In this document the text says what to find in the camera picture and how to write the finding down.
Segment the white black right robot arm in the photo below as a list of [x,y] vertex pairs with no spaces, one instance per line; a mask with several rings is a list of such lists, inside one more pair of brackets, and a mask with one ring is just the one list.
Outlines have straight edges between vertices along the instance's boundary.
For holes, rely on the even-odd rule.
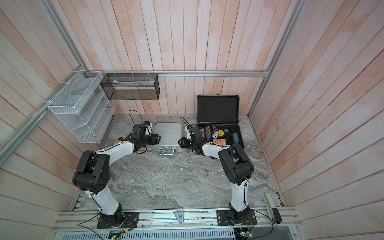
[[254,165],[239,143],[219,145],[203,138],[198,127],[188,125],[186,138],[179,140],[184,149],[193,153],[214,159],[219,159],[227,179],[231,182],[232,198],[229,210],[218,216],[219,224],[240,225],[253,214],[248,203],[249,179],[254,172]]

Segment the dark grey poker case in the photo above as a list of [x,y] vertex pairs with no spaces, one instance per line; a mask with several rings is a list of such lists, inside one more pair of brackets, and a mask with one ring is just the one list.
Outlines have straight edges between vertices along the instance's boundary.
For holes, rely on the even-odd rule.
[[225,139],[232,145],[232,134],[240,137],[240,145],[244,141],[239,126],[240,97],[237,95],[198,95],[197,96],[197,123],[198,128],[211,127],[213,139]]

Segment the silver aluminium poker case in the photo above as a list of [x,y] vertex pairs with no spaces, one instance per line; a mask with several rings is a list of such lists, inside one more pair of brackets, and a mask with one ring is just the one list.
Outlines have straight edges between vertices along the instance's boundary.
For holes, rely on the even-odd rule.
[[154,145],[160,156],[173,156],[178,149],[181,149],[179,140],[182,138],[182,124],[175,123],[155,123],[154,133],[158,134],[160,142]]

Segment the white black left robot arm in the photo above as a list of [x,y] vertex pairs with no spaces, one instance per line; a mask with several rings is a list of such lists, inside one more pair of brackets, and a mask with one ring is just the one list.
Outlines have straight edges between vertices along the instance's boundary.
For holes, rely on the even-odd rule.
[[108,182],[110,165],[121,158],[140,154],[139,150],[160,143],[161,136],[153,133],[148,121],[133,125],[125,138],[118,138],[111,147],[98,151],[83,152],[73,176],[73,184],[85,192],[98,206],[100,220],[112,228],[119,228],[124,222],[122,205],[113,197]]

